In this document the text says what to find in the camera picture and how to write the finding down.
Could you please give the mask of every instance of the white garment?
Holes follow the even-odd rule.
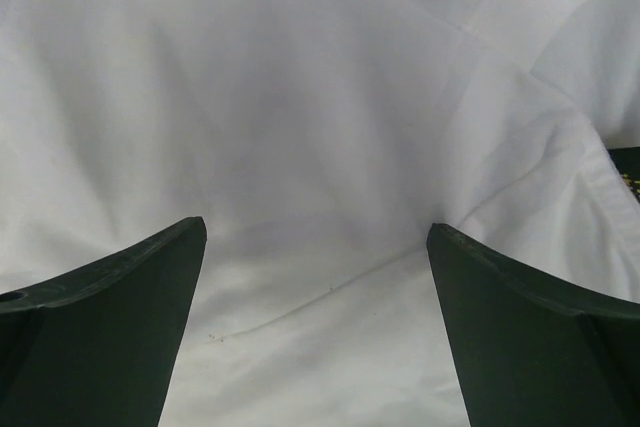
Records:
[[[0,285],[190,215],[164,427],[468,425],[434,221],[640,300],[638,0],[0,0]]]

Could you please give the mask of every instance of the screw hole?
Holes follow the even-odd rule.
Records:
[[[0,294],[0,303],[20,300],[26,297],[26,295],[27,294],[25,294],[24,292],[20,292],[18,290],[15,290],[13,292],[5,292],[4,294]]]

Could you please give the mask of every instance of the white fabric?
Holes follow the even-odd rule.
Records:
[[[434,221],[640,300],[637,0],[0,0],[0,286],[203,215],[161,425],[468,425]]]

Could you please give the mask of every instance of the white sheet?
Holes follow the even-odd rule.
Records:
[[[162,426],[468,425],[434,221],[640,300],[637,2],[0,0],[0,286],[203,215]]]

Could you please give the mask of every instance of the white cloth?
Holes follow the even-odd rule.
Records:
[[[468,425],[446,221],[640,300],[638,0],[0,0],[0,286],[202,215],[161,425]]]

